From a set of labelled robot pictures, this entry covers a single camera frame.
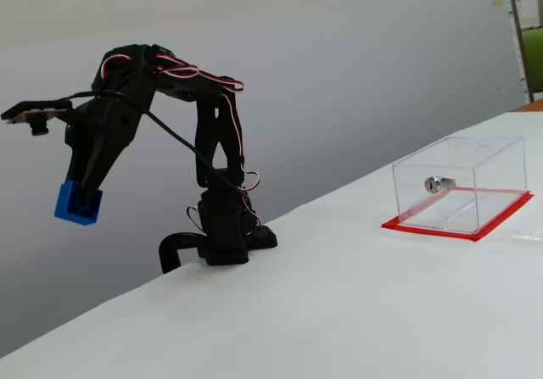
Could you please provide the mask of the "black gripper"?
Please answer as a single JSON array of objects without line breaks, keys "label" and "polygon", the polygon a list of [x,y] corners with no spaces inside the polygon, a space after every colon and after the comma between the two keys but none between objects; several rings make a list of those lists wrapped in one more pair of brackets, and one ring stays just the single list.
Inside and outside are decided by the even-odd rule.
[{"label": "black gripper", "polygon": [[65,180],[81,183],[79,204],[86,207],[133,141],[143,112],[119,98],[94,98],[75,112],[82,120],[65,128],[64,142],[71,148]]}]

